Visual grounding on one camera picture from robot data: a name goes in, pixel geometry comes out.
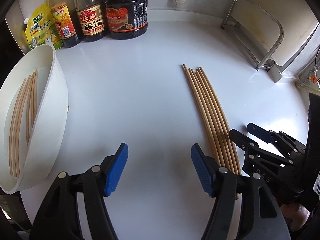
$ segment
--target dark sauce bottle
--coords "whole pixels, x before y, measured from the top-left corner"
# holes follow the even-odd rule
[[[100,40],[108,33],[102,0],[76,0],[85,41]]]
[[[148,28],[148,0],[105,0],[110,36],[127,40],[145,33]]]
[[[73,0],[49,0],[54,23],[67,48],[77,45],[83,39],[75,3]]]

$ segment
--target yellow seasoning bag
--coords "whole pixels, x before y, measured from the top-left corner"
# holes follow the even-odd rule
[[[39,6],[32,13],[28,20],[26,36],[31,49],[42,44],[51,44],[56,50],[63,46],[54,24],[48,2]]]

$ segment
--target bottle label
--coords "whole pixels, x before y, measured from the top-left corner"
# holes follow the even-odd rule
[[[100,5],[77,11],[83,34],[86,36],[95,35],[104,30],[103,19],[101,17]]]
[[[130,32],[147,25],[147,1],[106,8],[108,27],[113,32]]]
[[[76,34],[66,3],[61,3],[52,7],[51,12],[54,23],[56,24],[57,30],[63,40]]]

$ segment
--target white countertop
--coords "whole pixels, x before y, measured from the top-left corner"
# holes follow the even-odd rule
[[[105,199],[118,238],[201,238],[214,199],[203,191],[190,158],[194,143],[209,152],[183,63],[204,68],[231,129],[244,131],[253,122],[306,143],[307,113],[298,90],[293,84],[274,84],[264,70],[256,71],[220,28],[150,22],[148,31],[133,40],[81,42],[59,49],[57,56],[70,111],[51,173],[21,192],[31,222],[60,171],[83,173],[125,142],[127,164],[117,190]],[[237,150],[242,165],[244,152]],[[91,239],[83,197],[79,199],[83,236]],[[237,216],[240,205],[238,200]],[[236,230],[233,226],[231,239]]]

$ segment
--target cartoon chicken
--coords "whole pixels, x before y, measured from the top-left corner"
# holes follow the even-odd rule
[[[50,28],[47,28],[45,31],[45,43],[54,45],[59,38],[51,32]]]

